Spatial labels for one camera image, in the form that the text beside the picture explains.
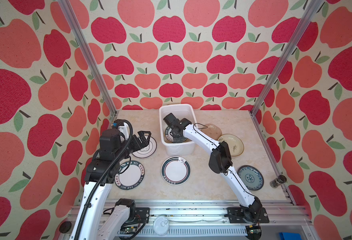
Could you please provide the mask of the small metal cylinder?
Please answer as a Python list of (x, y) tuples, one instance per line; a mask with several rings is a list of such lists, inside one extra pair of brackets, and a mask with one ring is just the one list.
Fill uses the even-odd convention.
[(284, 175), (279, 175), (274, 180), (270, 182), (270, 186), (274, 189), (281, 186), (282, 184), (287, 182), (287, 178)]

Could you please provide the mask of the white plate green red rim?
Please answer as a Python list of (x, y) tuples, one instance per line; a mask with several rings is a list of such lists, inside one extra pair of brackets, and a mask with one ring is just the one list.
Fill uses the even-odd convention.
[(170, 185), (182, 185), (190, 177), (189, 162), (182, 157), (170, 157), (162, 165), (161, 175)]

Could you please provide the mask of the left aluminium frame post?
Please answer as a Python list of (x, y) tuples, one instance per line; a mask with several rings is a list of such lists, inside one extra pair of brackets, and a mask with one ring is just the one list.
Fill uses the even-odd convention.
[(80, 23), (77, 20), (75, 11), (71, 6), (70, 1), (58, 0), (58, 2), (61, 7), (61, 10), (66, 18), (66, 21), (69, 24), (69, 26), (75, 36), (75, 39), (76, 39), (76, 41), (82, 51), (82, 54), (83, 54), (85, 61), (90, 69), (90, 72), (93, 75), (99, 90), (101, 91), (101, 95), (102, 95), (103, 99), (105, 100), (105, 103), (111, 112), (111, 120), (115, 120), (118, 115), (118, 111), (113, 103), (113, 100), (112, 100), (110, 94), (109, 94), (109, 90), (107, 88), (105, 80), (104, 80), (101, 72), (99, 71), (98, 65), (97, 65), (96, 60), (94, 58), (94, 55), (91, 51), (91, 48), (89, 47), (89, 44), (87, 43), (87, 41), (84, 37)]

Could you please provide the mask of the black round knob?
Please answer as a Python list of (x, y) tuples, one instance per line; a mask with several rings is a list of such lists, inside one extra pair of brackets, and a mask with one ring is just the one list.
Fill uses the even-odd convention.
[(61, 234), (66, 234), (68, 233), (72, 228), (72, 222), (70, 221), (63, 221), (60, 225), (59, 225), (59, 232)]

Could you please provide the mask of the white plate green lettered rim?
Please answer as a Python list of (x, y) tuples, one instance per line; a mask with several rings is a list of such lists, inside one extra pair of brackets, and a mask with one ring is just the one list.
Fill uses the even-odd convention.
[(188, 138), (174, 135), (171, 127), (166, 127), (164, 131), (165, 142), (169, 144), (179, 144), (188, 141)]

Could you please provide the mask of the cream plate with plant drawing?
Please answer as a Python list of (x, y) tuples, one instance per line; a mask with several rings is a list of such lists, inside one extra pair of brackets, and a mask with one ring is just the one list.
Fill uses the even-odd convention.
[(219, 137), (219, 142), (226, 142), (232, 157), (241, 155), (244, 152), (244, 144), (240, 138), (232, 134), (224, 134)]

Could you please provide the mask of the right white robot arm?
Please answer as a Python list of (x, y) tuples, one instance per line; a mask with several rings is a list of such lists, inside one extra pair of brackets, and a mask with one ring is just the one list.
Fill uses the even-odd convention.
[(246, 185), (238, 176), (231, 159), (227, 142), (219, 142), (204, 134), (197, 124), (186, 118), (179, 120), (170, 113), (163, 118), (168, 127), (172, 129), (173, 137), (186, 137), (207, 153), (210, 154), (209, 168), (220, 174), (237, 196), (242, 209), (242, 217), (247, 223), (259, 222), (263, 209), (260, 199), (250, 193)]

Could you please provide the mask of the pink ribbed glass plate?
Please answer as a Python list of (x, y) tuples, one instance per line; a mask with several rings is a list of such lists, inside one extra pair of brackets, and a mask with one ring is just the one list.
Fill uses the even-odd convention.
[(205, 124), (200, 130), (214, 140), (222, 136), (222, 130), (214, 124)]

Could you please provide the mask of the white plate black flower outline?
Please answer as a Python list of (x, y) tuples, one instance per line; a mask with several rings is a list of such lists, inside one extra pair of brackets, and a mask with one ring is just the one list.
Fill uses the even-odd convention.
[(138, 159), (145, 159), (152, 156), (156, 152), (156, 150), (157, 150), (157, 142), (153, 137), (151, 137), (150, 143), (148, 146), (146, 146), (145, 148), (137, 152), (133, 152), (132, 155)]

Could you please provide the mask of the right aluminium frame post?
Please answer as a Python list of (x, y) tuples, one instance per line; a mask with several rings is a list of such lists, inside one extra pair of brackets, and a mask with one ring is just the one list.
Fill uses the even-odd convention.
[(293, 32), (291, 39), (287, 43), (286, 48), (283, 50), (282, 55), (280, 56), (272, 74), (266, 81), (263, 90), (261, 91), (259, 97), (257, 98), (250, 112), (250, 115), (252, 118), (256, 117), (256, 114), (260, 109), (260, 106), (265, 101), (265, 98), (268, 95), (269, 91), (271, 90), (274, 82), (277, 80), (278, 76), (280, 75), (281, 71), (283, 70), (287, 61), (289, 60), (291, 54), (296, 49), (298, 42), (301, 40), (303, 34), (307, 30), (309, 24), (311, 23), (312, 19), (316, 15), (318, 9), (321, 7), (322, 3), (324, 2), (325, 1), (313, 0), (309, 3), (308, 7), (304, 11), (304, 14), (300, 19), (295, 31)]

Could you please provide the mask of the aluminium front rail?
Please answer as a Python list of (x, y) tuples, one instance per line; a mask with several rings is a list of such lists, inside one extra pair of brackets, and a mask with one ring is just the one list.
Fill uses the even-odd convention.
[[(103, 224), (112, 212), (118, 200), (107, 199), (101, 217)], [(136, 208), (150, 208), (149, 222), (138, 223), (143, 228), (138, 237), (149, 238), (157, 237), (153, 230), (153, 222), (159, 216), (164, 216), (169, 220), (170, 230), (166, 237), (213, 237), (213, 236), (246, 236), (247, 229), (251, 226), (261, 226), (265, 231), (268, 227), (273, 227), (278, 232), (282, 231), (283, 226), (290, 229), (301, 228), (304, 238), (307, 240), (318, 240), (320, 237), (314, 225), (309, 220), (304, 206), (294, 205), (288, 200), (266, 200), (261, 201), (263, 208), (269, 216), (268, 224), (231, 224), (224, 215), (227, 208), (240, 208), (240, 204), (235, 200), (149, 200), (138, 199), (135, 201)], [(75, 226), (80, 206), (74, 206), (68, 216), (68, 221), (72, 222), (72, 230)], [(124, 234), (123, 225), (118, 235), (128, 238), (130, 234)]]

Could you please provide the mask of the blue object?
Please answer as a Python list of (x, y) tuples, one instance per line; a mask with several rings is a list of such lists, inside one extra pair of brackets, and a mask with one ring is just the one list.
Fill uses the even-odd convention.
[(302, 240), (301, 235), (298, 233), (280, 232), (279, 237), (280, 240)]

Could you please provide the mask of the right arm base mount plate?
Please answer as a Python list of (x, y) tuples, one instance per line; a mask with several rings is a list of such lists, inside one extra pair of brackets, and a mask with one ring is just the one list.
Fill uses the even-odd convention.
[(268, 224), (269, 216), (265, 208), (261, 208), (259, 212), (251, 213), (242, 208), (227, 208), (224, 215), (229, 219), (231, 224)]

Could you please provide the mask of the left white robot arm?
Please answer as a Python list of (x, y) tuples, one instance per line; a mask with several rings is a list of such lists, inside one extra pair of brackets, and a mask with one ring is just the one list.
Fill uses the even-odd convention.
[(102, 224), (105, 202), (120, 170), (120, 162), (150, 143), (152, 134), (139, 131), (127, 135), (120, 129), (105, 130), (100, 137), (100, 148), (95, 152), (85, 174), (82, 203), (71, 240), (112, 240), (123, 225), (135, 218), (135, 201), (119, 199), (108, 219)]

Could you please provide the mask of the blue patterned plate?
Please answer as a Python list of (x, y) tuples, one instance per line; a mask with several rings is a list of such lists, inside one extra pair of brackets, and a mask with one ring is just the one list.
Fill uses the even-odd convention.
[(264, 186), (262, 173), (253, 166), (243, 165), (238, 169), (237, 174), (251, 191), (261, 190)]

